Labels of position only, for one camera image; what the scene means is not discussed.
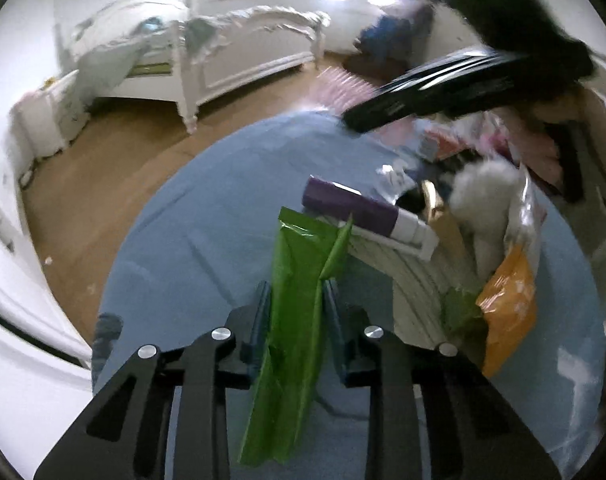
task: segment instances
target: wooden floor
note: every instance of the wooden floor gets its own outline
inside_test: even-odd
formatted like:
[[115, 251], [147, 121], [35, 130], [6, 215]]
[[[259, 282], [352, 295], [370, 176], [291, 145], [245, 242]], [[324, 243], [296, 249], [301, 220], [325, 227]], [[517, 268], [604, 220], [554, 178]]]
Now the wooden floor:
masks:
[[23, 193], [32, 239], [54, 296], [83, 338], [92, 341], [114, 257], [157, 189], [217, 140], [304, 108], [316, 76], [312, 66], [293, 69], [203, 105], [191, 137], [173, 103], [110, 99], [69, 149], [37, 167]]

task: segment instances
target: white bed frame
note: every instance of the white bed frame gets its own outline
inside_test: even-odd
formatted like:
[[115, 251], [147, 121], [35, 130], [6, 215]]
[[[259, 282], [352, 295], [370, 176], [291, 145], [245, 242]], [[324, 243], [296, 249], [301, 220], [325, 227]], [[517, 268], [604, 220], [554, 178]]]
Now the white bed frame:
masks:
[[318, 63], [324, 52], [325, 14], [285, 7], [253, 7], [224, 18], [217, 40], [190, 59], [183, 28], [189, 9], [180, 0], [117, 0], [77, 28], [69, 51], [76, 62], [92, 48], [125, 38], [139, 23], [161, 16], [171, 48], [171, 74], [128, 77], [103, 96], [176, 102], [189, 134], [196, 131], [199, 105], [264, 76]]

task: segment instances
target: white nightstand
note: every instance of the white nightstand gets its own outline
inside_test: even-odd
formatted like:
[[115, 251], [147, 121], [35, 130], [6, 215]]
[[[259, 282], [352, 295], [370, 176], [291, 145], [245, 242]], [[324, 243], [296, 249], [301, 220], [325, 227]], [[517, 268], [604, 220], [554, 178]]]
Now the white nightstand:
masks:
[[78, 70], [70, 72], [45, 90], [25, 96], [16, 106], [37, 157], [64, 150], [90, 115], [75, 92]]

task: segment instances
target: orange plastic wrapper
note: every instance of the orange plastic wrapper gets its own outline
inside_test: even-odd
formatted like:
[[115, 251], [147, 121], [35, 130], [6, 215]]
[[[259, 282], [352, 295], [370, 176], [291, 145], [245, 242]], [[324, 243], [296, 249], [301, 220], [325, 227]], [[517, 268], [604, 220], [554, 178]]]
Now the orange plastic wrapper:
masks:
[[536, 322], [534, 275], [520, 245], [512, 247], [476, 298], [488, 325], [483, 375], [492, 377]]

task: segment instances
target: blue tabletop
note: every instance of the blue tabletop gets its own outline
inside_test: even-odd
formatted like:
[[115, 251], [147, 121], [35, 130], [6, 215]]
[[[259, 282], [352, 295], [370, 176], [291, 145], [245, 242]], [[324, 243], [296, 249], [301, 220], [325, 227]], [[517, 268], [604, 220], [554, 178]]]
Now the blue tabletop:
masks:
[[[348, 136], [323, 112], [252, 124], [198, 155], [150, 200], [118, 253], [100, 313], [118, 316], [123, 328], [96, 387], [143, 344], [163, 351], [189, 345], [247, 304], [256, 284], [270, 279], [279, 210], [301, 209], [310, 174], [367, 192], [376, 168], [394, 157], [369, 137]], [[596, 419], [606, 342], [590, 266], [566, 222], [540, 198], [548, 215], [536, 279], [538, 320], [492, 382], [568, 476]], [[353, 258], [341, 290], [373, 322], [392, 328], [390, 277]], [[340, 386], [329, 359], [317, 391], [348, 416], [313, 402], [288, 465], [233, 464], [233, 478], [364, 477], [368, 391]], [[232, 462], [250, 402], [250, 393], [228, 391]]]

